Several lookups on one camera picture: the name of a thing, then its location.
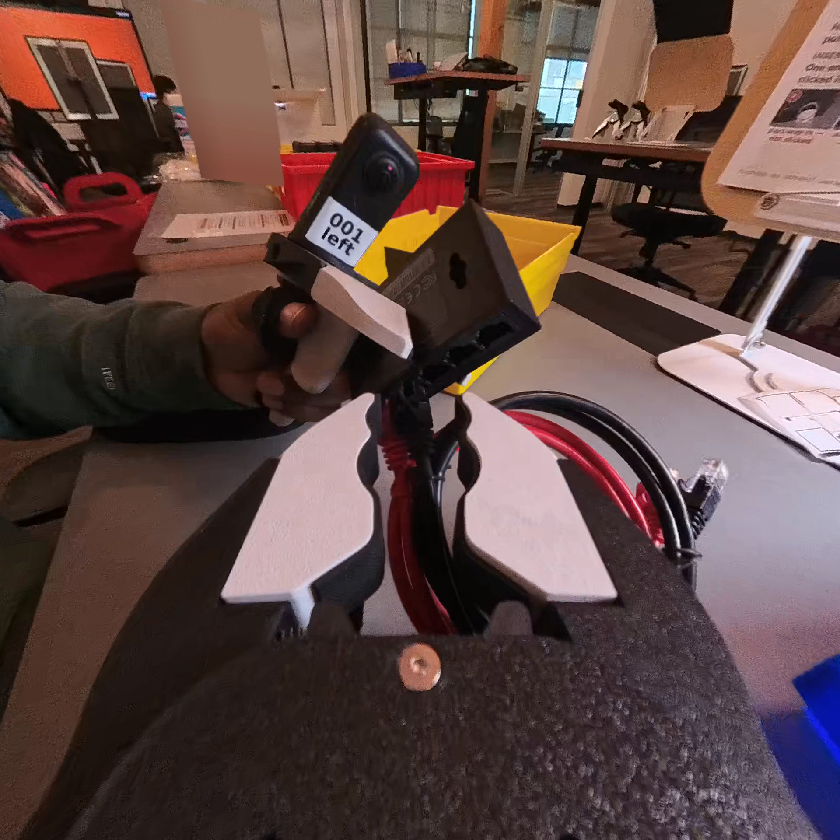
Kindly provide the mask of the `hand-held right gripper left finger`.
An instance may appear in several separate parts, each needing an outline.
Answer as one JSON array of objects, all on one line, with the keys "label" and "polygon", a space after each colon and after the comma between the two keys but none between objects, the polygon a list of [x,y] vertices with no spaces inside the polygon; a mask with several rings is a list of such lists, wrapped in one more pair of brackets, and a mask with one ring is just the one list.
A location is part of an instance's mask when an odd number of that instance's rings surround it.
[{"label": "hand-held right gripper left finger", "polygon": [[382,400],[370,393],[302,433],[281,455],[221,591],[228,605],[362,610],[384,578],[379,476]]}]

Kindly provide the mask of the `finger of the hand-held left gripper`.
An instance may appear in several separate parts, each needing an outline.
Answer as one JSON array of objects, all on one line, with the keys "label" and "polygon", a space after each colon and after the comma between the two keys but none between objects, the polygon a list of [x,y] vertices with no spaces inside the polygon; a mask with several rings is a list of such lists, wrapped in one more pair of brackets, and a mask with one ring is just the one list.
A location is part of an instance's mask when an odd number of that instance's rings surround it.
[{"label": "finger of the hand-held left gripper", "polygon": [[323,266],[311,286],[311,298],[321,309],[401,360],[413,353],[413,336],[406,310],[355,276]]}]

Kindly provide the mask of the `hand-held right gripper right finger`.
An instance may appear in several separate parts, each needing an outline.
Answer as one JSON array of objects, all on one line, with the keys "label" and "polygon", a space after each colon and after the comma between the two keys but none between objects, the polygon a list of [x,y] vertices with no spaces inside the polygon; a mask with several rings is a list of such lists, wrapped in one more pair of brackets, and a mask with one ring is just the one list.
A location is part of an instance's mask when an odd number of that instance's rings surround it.
[{"label": "hand-held right gripper right finger", "polygon": [[559,460],[477,395],[456,404],[453,560],[477,604],[614,603],[617,590]]}]

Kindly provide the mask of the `black network switch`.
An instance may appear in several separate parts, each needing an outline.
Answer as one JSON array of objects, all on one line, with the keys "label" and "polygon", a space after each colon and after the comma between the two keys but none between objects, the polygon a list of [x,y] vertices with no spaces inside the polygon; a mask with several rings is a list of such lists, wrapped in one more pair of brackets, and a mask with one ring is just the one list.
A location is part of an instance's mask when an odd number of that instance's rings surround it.
[{"label": "black network switch", "polygon": [[455,211],[380,286],[406,312],[408,360],[382,352],[360,381],[424,399],[462,382],[541,329],[499,227],[477,204]]}]

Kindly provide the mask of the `yellow plastic bin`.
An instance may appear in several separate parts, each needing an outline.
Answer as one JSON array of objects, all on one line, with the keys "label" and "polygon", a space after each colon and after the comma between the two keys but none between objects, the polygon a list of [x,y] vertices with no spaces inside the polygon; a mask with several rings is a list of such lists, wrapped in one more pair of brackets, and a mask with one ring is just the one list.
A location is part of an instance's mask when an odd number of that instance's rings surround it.
[{"label": "yellow plastic bin", "polygon": [[[490,220],[502,232],[539,317],[552,300],[560,273],[566,267],[572,245],[581,230],[569,224],[488,212],[481,205],[478,204],[478,206],[488,214]],[[367,280],[381,286],[387,277],[400,269],[404,258],[409,257],[461,207],[440,206],[435,213],[427,211],[410,213],[389,221],[362,258],[358,271]],[[359,339],[354,345],[348,361],[350,387],[354,396],[370,392],[362,390],[361,380],[371,367],[371,362],[376,361],[382,352],[386,351],[368,339]],[[443,392],[452,395],[463,394],[477,382],[497,358],[479,367],[462,382],[451,385]],[[425,400],[431,397],[420,399],[403,386],[390,391],[399,390],[411,400]]]}]

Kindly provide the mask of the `blue plastic bin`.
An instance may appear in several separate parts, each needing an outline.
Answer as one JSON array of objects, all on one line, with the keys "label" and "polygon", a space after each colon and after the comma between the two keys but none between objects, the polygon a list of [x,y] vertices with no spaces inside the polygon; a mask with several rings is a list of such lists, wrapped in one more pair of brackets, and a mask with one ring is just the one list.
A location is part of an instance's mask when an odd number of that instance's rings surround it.
[{"label": "blue plastic bin", "polygon": [[801,707],[762,717],[783,776],[821,838],[839,838],[839,655],[792,681]]}]

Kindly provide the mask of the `person's left hand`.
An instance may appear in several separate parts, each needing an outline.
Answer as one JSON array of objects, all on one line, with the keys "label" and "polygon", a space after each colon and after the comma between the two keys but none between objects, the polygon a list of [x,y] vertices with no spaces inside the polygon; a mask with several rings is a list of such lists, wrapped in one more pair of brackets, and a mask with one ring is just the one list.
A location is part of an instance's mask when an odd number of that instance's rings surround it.
[{"label": "person's left hand", "polygon": [[316,325],[312,304],[290,301],[281,309],[270,298],[280,289],[253,291],[207,309],[201,328],[207,380],[229,401],[261,407],[276,426],[313,423],[351,398],[345,373],[324,391],[306,392],[294,380],[291,359]]}]

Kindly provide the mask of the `red ribbed plastic bin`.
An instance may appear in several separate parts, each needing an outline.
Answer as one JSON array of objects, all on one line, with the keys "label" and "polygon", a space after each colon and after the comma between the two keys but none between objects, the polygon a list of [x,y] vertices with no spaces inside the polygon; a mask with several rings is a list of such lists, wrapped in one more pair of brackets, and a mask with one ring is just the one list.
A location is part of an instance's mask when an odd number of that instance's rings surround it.
[{"label": "red ribbed plastic bin", "polygon": [[[294,219],[308,205],[335,155],[335,152],[290,152],[280,156],[283,183],[271,185],[269,189]],[[428,152],[418,152],[417,159],[418,181],[393,216],[422,211],[434,214],[440,206],[462,206],[467,176],[474,169],[474,162]]]}]

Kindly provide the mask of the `wooden office desk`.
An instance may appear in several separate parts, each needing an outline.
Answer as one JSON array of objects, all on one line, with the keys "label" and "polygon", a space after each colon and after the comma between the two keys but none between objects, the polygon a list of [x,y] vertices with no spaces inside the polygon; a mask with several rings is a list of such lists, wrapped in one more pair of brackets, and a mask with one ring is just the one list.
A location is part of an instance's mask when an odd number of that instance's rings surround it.
[{"label": "wooden office desk", "polygon": [[583,186],[572,225],[582,232],[589,220],[600,181],[649,187],[656,191],[695,193],[711,147],[697,143],[612,142],[544,139],[541,151],[560,154],[563,174],[581,175]]},{"label": "wooden office desk", "polygon": [[448,70],[393,78],[389,79],[386,85],[392,88],[393,97],[399,102],[417,100],[417,148],[419,151],[426,151],[428,103],[432,100],[454,98],[459,91],[476,93],[478,126],[482,129],[482,134],[474,143],[472,150],[475,167],[469,179],[469,197],[481,203],[486,190],[496,93],[528,82],[527,75]]}]

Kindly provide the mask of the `barcode paper sheet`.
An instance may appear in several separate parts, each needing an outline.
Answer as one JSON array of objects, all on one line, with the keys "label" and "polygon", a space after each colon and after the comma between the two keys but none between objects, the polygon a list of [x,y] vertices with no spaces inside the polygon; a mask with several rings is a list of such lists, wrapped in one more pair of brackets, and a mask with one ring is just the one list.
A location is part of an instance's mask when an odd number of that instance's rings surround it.
[{"label": "barcode paper sheet", "polygon": [[218,213],[179,213],[161,233],[164,239],[228,238],[287,234],[295,221],[284,209]]}]

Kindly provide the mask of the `black office chair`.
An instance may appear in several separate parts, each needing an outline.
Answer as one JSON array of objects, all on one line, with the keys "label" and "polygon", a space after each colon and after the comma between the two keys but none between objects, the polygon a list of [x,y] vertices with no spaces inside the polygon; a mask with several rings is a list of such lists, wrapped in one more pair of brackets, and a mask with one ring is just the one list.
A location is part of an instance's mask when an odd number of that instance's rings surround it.
[{"label": "black office chair", "polygon": [[683,291],[689,288],[656,266],[658,250],[666,245],[690,249],[691,240],[717,237],[728,223],[717,215],[683,213],[651,203],[615,205],[611,218],[625,228],[623,236],[632,235],[643,240],[638,251],[642,264],[622,269],[622,273],[649,285],[665,285]]}]

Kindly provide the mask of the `tan and black chair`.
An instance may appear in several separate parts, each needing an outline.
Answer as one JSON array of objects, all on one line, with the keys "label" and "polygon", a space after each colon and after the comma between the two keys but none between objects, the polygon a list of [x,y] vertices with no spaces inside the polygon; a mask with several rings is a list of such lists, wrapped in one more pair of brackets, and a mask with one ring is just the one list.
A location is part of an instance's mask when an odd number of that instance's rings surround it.
[{"label": "tan and black chair", "polygon": [[657,43],[647,69],[648,109],[716,109],[732,67],[733,1],[654,1],[653,8]]}]

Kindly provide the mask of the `orange screen monitor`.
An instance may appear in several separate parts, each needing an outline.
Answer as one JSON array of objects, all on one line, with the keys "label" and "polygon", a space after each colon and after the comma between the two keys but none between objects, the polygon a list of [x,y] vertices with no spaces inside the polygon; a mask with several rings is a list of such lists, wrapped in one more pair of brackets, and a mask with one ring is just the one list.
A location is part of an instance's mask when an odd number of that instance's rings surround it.
[{"label": "orange screen monitor", "polygon": [[1,85],[8,102],[68,122],[119,119],[119,89],[155,97],[131,12],[87,2],[1,2]]}]

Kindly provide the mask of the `red handled basket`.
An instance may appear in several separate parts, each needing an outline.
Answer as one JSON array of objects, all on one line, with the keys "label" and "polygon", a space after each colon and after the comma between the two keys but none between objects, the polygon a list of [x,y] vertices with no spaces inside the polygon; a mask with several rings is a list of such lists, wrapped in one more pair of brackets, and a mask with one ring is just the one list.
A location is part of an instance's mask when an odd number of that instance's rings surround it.
[{"label": "red handled basket", "polygon": [[130,297],[141,277],[134,248],[156,199],[118,172],[79,175],[66,212],[22,218],[1,233],[2,279],[94,301]]}]

